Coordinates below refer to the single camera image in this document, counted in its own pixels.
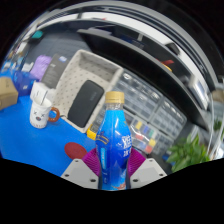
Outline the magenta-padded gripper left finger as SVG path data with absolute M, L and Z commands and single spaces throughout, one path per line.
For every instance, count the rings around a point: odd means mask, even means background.
M 74 159 L 61 177 L 78 186 L 97 189 L 100 174 L 100 161 L 96 149 L 92 149 L 82 159 Z

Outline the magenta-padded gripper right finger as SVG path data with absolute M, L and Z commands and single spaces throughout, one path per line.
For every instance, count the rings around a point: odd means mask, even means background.
M 135 189 L 148 185 L 166 176 L 155 159 L 146 159 L 134 148 L 127 163 L 127 188 Z

